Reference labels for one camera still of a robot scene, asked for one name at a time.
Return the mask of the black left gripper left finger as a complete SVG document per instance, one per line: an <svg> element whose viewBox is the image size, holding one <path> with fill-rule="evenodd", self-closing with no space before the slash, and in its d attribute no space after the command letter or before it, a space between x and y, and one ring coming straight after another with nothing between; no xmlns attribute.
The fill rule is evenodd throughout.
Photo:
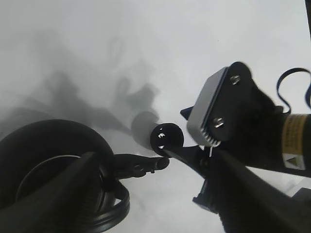
<svg viewBox="0 0 311 233"><path fill-rule="evenodd" d="M1 210L2 233L26 233L65 203L94 173L95 153L75 160L57 177L19 202Z"/></svg>

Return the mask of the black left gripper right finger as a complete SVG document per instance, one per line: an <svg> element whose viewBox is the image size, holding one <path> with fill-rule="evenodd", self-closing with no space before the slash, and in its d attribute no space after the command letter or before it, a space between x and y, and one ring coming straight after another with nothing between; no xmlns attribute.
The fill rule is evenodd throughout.
<svg viewBox="0 0 311 233"><path fill-rule="evenodd" d="M227 233L309 233L311 208L259 178L226 151L164 148L205 181L193 202L218 214Z"/></svg>

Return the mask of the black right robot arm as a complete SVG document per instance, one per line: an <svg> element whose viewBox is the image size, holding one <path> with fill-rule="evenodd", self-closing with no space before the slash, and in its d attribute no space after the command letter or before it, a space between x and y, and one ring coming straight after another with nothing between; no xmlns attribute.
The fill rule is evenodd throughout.
<svg viewBox="0 0 311 233"><path fill-rule="evenodd" d="M210 76L195 105L180 113L198 144L228 150L246 166L311 175L310 115L275 105L242 62Z"/></svg>

